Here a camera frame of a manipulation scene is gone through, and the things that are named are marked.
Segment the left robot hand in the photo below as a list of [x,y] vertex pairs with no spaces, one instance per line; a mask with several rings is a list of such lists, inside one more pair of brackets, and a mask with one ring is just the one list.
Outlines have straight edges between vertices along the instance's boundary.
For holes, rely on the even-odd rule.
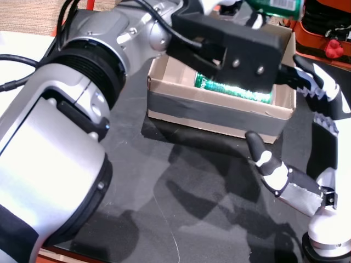
[[254,30],[265,26],[271,18],[267,14],[256,11],[247,1],[189,1],[189,3],[199,4],[199,11],[207,16],[210,16],[216,6],[224,7],[229,14],[217,14],[217,18]]

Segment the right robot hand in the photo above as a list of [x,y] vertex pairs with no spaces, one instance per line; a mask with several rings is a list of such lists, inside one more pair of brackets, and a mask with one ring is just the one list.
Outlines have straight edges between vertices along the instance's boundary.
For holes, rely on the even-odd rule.
[[311,218],[308,237],[322,256],[350,251],[350,106],[337,81],[318,64],[294,55],[280,65],[276,82],[303,95],[313,113],[306,171],[269,151],[253,131],[245,134],[264,186]]

